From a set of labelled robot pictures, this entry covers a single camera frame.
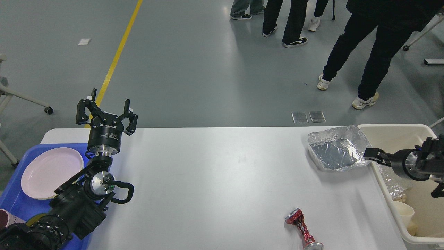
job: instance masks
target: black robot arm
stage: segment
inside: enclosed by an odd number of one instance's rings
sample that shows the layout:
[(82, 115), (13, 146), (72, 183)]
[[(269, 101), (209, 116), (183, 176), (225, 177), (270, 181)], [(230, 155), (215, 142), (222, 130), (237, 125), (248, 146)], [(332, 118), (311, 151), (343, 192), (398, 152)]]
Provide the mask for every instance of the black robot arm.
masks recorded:
[[(112, 155), (120, 151), (122, 132), (132, 135), (137, 124), (126, 100), (124, 114), (116, 116), (102, 112), (95, 104), (96, 89), (92, 96), (80, 100), (77, 105), (77, 124), (90, 124), (91, 130), (87, 151), (94, 154), (87, 166), (67, 180), (54, 192), (56, 197), (49, 203), (51, 210), (34, 224), (15, 223), (0, 231), (0, 250), (58, 250), (74, 233), (80, 239), (90, 234), (106, 218), (109, 202), (128, 203), (133, 196), (134, 186), (116, 181), (109, 168)], [(91, 122), (85, 113), (91, 112)], [(128, 118), (130, 125), (124, 131), (122, 120)], [(114, 188), (128, 189), (123, 200), (114, 198)]]
[(391, 167), (402, 178), (415, 181), (432, 179), (439, 184), (431, 196), (444, 197), (443, 135), (438, 138), (428, 137), (422, 146), (416, 145), (414, 149), (402, 149), (394, 154), (386, 153), (379, 148), (367, 148), (364, 158)]

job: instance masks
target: pink plate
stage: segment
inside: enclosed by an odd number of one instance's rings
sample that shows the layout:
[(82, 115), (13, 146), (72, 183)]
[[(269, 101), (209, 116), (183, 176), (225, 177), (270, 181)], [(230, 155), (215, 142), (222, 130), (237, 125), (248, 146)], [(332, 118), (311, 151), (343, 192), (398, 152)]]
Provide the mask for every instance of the pink plate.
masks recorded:
[(83, 169), (83, 158), (72, 148), (55, 148), (32, 160), (22, 175), (23, 192), (34, 199), (56, 196), (54, 190)]

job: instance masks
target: blue tray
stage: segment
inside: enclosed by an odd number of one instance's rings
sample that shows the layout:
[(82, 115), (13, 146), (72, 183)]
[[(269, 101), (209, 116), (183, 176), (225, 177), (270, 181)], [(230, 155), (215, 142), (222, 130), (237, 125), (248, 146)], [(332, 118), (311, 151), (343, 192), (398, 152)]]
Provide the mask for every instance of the blue tray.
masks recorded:
[[(60, 147), (67, 147), (77, 150), (80, 155), (83, 156), (84, 167), (88, 163), (88, 158), (85, 157), (85, 151), (87, 149), (87, 143), (75, 143), (75, 144), (41, 144), (30, 148), (24, 154), (17, 169), (9, 180), (2, 196), (0, 197), (0, 208), (11, 212), (13, 215), (27, 221), (36, 214), (46, 213), (51, 207), (49, 206), (50, 200), (35, 200), (23, 193), (21, 187), (21, 179), (23, 172), (28, 164), (42, 153)], [(73, 239), (68, 242), (63, 250), (84, 250), (88, 247), (89, 235), (83, 240), (80, 240), (75, 234)]]

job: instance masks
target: sneaker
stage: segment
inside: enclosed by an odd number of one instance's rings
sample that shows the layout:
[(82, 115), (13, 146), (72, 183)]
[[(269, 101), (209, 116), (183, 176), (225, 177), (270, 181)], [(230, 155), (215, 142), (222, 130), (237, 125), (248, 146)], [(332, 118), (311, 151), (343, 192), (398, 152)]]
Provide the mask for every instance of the sneaker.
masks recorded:
[(272, 31), (270, 31), (270, 32), (265, 32), (264, 31), (264, 29), (262, 29), (262, 36), (263, 37), (269, 37), (273, 32), (275, 32), (276, 30), (278, 29), (278, 26), (276, 25), (275, 27), (274, 27), (274, 29), (272, 30)]
[(328, 89), (330, 83), (332, 83), (332, 82), (322, 79), (323, 76), (324, 76), (324, 73), (321, 73), (319, 75), (319, 82), (317, 83), (317, 89), (322, 90), (322, 91), (326, 91)]
[(374, 96), (370, 97), (370, 99), (368, 100), (362, 100), (359, 97), (356, 97), (356, 99), (353, 101), (352, 106), (357, 109), (357, 110), (361, 110), (363, 109), (365, 106), (372, 106), (373, 104), (376, 103), (376, 101), (379, 98), (379, 93), (376, 92)]
[(282, 45), (286, 48), (292, 48), (292, 47), (296, 47), (296, 46), (302, 46), (302, 45), (306, 44), (307, 41), (308, 41), (307, 37), (300, 36), (299, 39), (297, 39), (296, 41), (289, 43), (289, 44), (282, 42)]
[(259, 14), (263, 14), (264, 13), (264, 10), (261, 10), (261, 11), (259, 11), (259, 12), (255, 12), (255, 13), (251, 13), (252, 15), (259, 15)]
[(235, 17), (235, 16), (232, 16), (232, 15), (230, 14), (230, 18), (231, 18), (231, 19), (234, 19), (234, 20), (250, 20), (250, 19), (251, 19), (251, 16), (248, 15), (248, 14), (244, 14), (243, 16)]
[(313, 17), (308, 25), (308, 30), (315, 32), (319, 25), (321, 25), (321, 19), (319, 17)]

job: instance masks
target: black pants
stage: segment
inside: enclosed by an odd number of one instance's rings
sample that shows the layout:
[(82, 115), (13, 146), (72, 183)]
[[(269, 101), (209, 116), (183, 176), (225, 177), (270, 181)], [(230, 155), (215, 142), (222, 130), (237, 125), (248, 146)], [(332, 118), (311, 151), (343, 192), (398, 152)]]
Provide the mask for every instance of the black pants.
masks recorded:
[(316, 8), (314, 9), (314, 16), (320, 17), (322, 14), (324, 14), (324, 10), (327, 7), (327, 3), (329, 0), (317, 0), (316, 1)]
[[(264, 32), (269, 32), (276, 26), (283, 0), (268, 0), (264, 13)], [(291, 0), (290, 14), (285, 27), (282, 42), (290, 44), (299, 39), (304, 27), (308, 0)]]
[[(324, 67), (324, 79), (331, 81), (336, 73), (347, 61), (350, 53), (368, 34), (378, 26), (378, 23), (363, 16), (353, 14), (347, 25), (345, 32), (336, 41), (330, 53), (327, 65)], [(390, 67), (390, 60), (396, 52), (408, 40), (412, 31), (393, 31), (382, 26), (378, 26), (376, 40), (373, 44), (370, 58), (365, 65), (361, 84), (358, 87), (358, 96), (367, 99), (375, 95), (382, 79), (385, 77)]]

